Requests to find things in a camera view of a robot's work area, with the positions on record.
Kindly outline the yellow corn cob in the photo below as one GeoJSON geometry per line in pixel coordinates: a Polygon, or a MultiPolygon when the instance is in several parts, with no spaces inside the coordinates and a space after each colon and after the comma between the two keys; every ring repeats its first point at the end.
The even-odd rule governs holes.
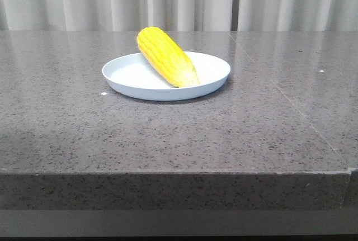
{"type": "Polygon", "coordinates": [[[150,65],[174,87],[189,87],[200,84],[196,68],[191,59],[158,27],[142,29],[136,42],[150,65]]]}

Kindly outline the light blue round plate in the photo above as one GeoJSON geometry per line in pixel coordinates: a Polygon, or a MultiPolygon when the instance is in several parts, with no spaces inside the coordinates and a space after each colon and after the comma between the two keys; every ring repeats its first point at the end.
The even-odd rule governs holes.
{"type": "Polygon", "coordinates": [[[116,58],[106,63],[102,74],[115,91],[150,101],[180,101],[205,96],[218,90],[227,80],[231,67],[213,55],[187,51],[200,80],[199,86],[177,88],[169,84],[149,64],[142,53],[116,58]]]}

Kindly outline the grey pleated curtain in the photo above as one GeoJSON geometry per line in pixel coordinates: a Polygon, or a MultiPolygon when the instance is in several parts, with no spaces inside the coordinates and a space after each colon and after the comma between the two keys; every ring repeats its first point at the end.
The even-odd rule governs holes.
{"type": "Polygon", "coordinates": [[[357,0],[1,0],[2,30],[356,31],[357,0]]]}

